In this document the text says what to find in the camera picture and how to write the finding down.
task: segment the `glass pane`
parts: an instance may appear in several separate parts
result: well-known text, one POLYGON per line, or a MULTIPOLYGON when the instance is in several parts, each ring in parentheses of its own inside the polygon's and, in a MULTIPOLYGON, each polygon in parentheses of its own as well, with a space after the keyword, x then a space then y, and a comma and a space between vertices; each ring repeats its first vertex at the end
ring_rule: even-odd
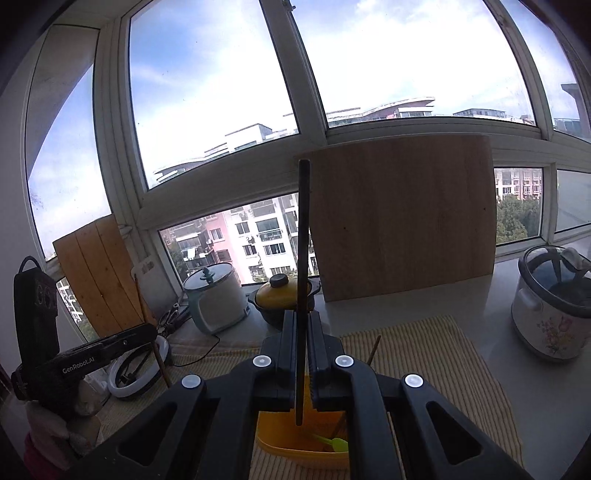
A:
POLYGON ((74 87, 49 129, 28 184, 46 259, 56 254, 53 241, 111 213, 96 153, 92 68, 74 87))
POLYGON ((554 129, 591 140, 589 117, 573 70, 554 33, 519 0, 502 0, 523 35, 540 77, 554 129))
POLYGON ((556 231, 591 223, 591 174, 558 171, 556 231))
POLYGON ((161 0, 134 15, 129 71, 150 188, 297 133, 257 0, 161 0))
POLYGON ((540 235, 541 168, 495 168, 496 244, 540 235))
POLYGON ((80 307, 78 300, 76 300, 74 292, 70 288, 70 284, 68 283, 66 277, 57 282, 57 289, 60 292, 61 299, 66 304, 66 308, 68 309, 68 312, 70 312, 74 323, 86 341, 92 342, 93 340, 99 338, 98 334, 95 332, 95 328, 90 324, 88 318, 82 311, 82 307, 80 307))
POLYGON ((331 127, 432 115, 534 122, 481 0, 301 0, 293 15, 331 127))
MULTIPOLYGON (((290 194, 226 210, 213 219, 182 223, 160 235, 182 280, 205 266, 227 261, 243 284, 267 281, 275 273, 297 274, 297 208, 297 196, 290 194), (262 207, 270 207, 270 213, 260 215, 262 207), (217 230, 222 239, 213 241, 211 232, 217 230)), ((318 274, 313 248, 308 268, 318 274)))

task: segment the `green spoon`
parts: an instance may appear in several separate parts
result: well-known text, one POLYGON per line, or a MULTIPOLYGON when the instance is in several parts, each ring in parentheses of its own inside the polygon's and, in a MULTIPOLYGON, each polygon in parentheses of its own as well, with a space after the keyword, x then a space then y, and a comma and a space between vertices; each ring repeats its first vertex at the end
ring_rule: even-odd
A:
POLYGON ((349 451, 349 444, 348 444, 347 440, 343 440, 343 439, 340 439, 338 437, 337 438, 333 438, 332 440, 330 440, 330 439, 328 439, 326 437, 321 437, 320 435, 316 435, 315 433, 313 433, 312 436, 316 440, 318 440, 318 441, 320 441, 322 443, 325 443, 327 445, 330 445, 335 452, 342 453, 342 452, 348 452, 349 451))

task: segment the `yellow striped mat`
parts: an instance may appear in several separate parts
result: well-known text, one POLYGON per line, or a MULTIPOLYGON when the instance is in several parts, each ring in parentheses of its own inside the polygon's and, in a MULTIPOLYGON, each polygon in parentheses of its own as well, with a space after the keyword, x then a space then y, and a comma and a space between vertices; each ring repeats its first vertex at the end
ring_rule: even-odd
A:
MULTIPOLYGON (((366 330, 341 340, 346 353, 365 360, 377 335, 382 335, 372 364, 377 373, 397 378, 411 372, 421 374, 520 465, 523 464, 521 442, 509 401, 452 317, 432 317, 394 327, 366 330)), ((250 348, 211 353, 198 364, 185 368, 169 367, 168 370, 173 381, 180 380, 189 372, 207 379, 229 372, 234 365, 258 351, 258 348, 250 348)), ((174 358, 175 363, 180 364, 198 357, 175 355, 174 358)), ((104 438, 112 435, 164 390, 164 381, 160 379, 137 400, 110 399, 99 412, 104 438)), ((308 478, 345 480, 349 478, 349 472, 307 469, 265 453, 255 444, 251 480, 308 478)))

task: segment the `white rice cooker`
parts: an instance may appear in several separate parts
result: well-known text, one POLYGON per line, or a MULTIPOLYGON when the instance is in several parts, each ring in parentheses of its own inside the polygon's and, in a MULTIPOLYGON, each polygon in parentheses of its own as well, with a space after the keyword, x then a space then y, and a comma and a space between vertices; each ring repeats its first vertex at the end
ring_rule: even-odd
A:
POLYGON ((248 301, 232 264, 218 263, 197 270, 183 287, 195 325, 212 335, 248 315, 248 301))
POLYGON ((576 357, 591 333, 591 262, 574 248, 533 247, 519 259, 511 307, 522 340, 554 361, 576 357))

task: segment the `blue sky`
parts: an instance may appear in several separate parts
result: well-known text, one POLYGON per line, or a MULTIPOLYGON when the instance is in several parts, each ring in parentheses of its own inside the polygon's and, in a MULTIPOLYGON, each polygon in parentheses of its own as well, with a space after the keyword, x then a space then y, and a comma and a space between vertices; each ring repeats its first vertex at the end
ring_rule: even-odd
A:
MULTIPOLYGON (((553 117, 578 118, 560 84, 574 77, 556 38, 503 0, 538 63, 553 117)), ((292 0, 325 110, 434 96, 434 113, 531 114, 504 36, 480 0, 292 0)), ((160 0, 136 14, 129 46, 135 126, 153 172, 203 155, 254 123, 285 128, 291 103, 257 0, 160 0)), ((30 178, 51 241, 108 213, 92 125, 92 70, 52 126, 30 178)))

